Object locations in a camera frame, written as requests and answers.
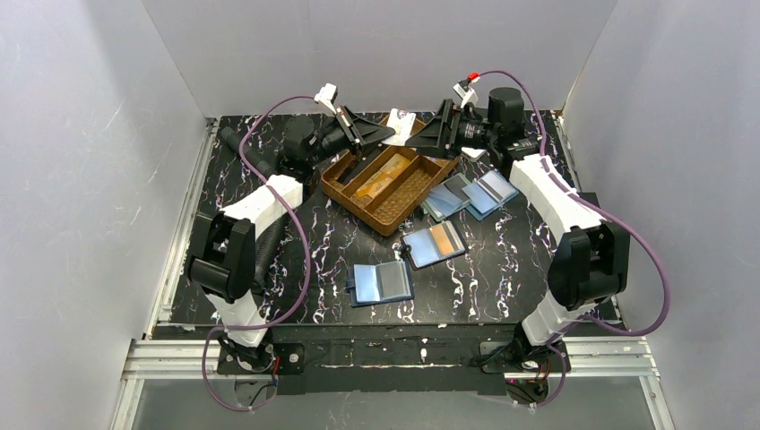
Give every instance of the white wall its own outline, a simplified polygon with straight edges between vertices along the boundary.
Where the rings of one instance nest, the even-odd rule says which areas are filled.
[[[143,0],[207,116],[325,82],[356,111],[435,110],[467,74],[508,69],[561,108],[617,0]],[[503,78],[489,77],[486,90]],[[282,112],[315,110],[291,103]]]
[[[678,428],[760,423],[759,22],[751,0],[621,0],[566,108],[583,188],[669,268],[649,339]],[[660,303],[635,246],[624,316],[644,327]]]
[[[139,0],[19,0],[0,118],[0,427],[107,428],[203,116]]]

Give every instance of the black marble tabletop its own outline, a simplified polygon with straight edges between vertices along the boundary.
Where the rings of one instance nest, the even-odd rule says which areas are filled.
[[[548,153],[557,170],[572,184],[550,112],[544,112],[548,128]],[[384,114],[367,114],[379,121]],[[285,122],[291,116],[275,115],[262,123],[253,145],[272,154],[281,147]],[[323,116],[312,116],[320,125]],[[431,113],[421,114],[427,121]],[[232,126],[242,133],[255,118],[224,116],[220,129]],[[535,115],[525,113],[526,132],[535,134]],[[491,169],[488,155],[477,162],[466,159],[454,171],[470,180]],[[199,203],[200,211],[213,212],[238,201],[259,186],[255,176],[224,144],[216,141]],[[352,264],[377,264],[395,260],[404,232],[436,222],[415,211],[392,236],[382,237],[339,204],[317,190],[297,210],[308,235],[313,260],[307,300],[287,323],[302,324],[405,324],[405,323],[517,323],[543,298],[546,271],[555,243],[540,215],[520,194],[483,221],[467,211],[450,219],[462,232],[470,251],[448,262],[414,271],[415,299],[386,305],[352,308],[344,292],[347,269]],[[272,265],[272,285],[262,308],[272,319],[290,308],[304,276],[304,256],[298,233],[290,226],[281,253]],[[602,315],[615,318],[611,305]],[[182,276],[174,298],[170,324],[218,323],[212,304]]]

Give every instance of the brown tray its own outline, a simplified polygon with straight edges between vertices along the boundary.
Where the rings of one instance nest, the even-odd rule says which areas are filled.
[[[415,122],[413,133],[423,125],[420,121]],[[356,196],[356,191],[397,153],[410,159],[411,163],[375,198]],[[459,158],[431,159],[417,155],[410,148],[388,146],[356,177],[343,185],[338,178],[353,160],[354,155],[348,152],[324,171],[324,193],[386,237],[398,230],[430,190],[440,184],[459,162]]]

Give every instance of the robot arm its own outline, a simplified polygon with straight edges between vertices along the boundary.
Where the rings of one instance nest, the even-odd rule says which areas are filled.
[[[274,168],[253,148],[246,148],[247,160],[267,177],[266,186],[217,213],[195,216],[185,274],[217,309],[227,328],[220,344],[244,368],[266,366],[272,353],[266,350],[266,329],[230,329],[266,323],[256,297],[263,293],[264,277],[288,223],[285,208],[270,188],[296,209],[314,192],[320,162],[344,150],[358,153],[395,133],[346,107],[334,106],[336,96],[337,89],[329,83],[315,96],[315,103],[333,116],[321,130],[315,129],[308,116],[295,116],[286,123],[283,149]],[[234,130],[223,129],[220,138],[238,153],[242,137]]]
[[[405,146],[422,155],[448,159],[459,155],[462,147],[487,149],[494,166],[525,194],[548,224],[557,241],[548,270],[548,292],[536,310],[518,324],[504,350],[511,363],[539,361],[550,354],[547,342],[558,341],[581,315],[626,288],[630,235],[568,196],[576,190],[561,179],[548,157],[539,155],[539,143],[523,134],[520,91],[493,89],[488,94],[488,110],[478,109],[473,106],[478,97],[471,87],[477,79],[474,73],[454,85],[462,103],[445,99],[434,119]],[[569,191],[561,191],[550,175]]]

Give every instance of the white connector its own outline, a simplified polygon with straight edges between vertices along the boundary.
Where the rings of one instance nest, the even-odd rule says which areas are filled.
[[[464,106],[467,105],[468,103],[472,103],[472,105],[478,104],[478,94],[475,93],[475,90],[472,87],[468,87],[467,90],[465,90],[457,82],[453,86],[453,91],[456,92],[457,95],[462,98],[462,103],[460,104],[460,108],[464,108]]]
[[[338,87],[331,83],[326,83],[319,92],[314,96],[314,102],[325,115],[335,116],[336,110],[333,103],[338,98]]]

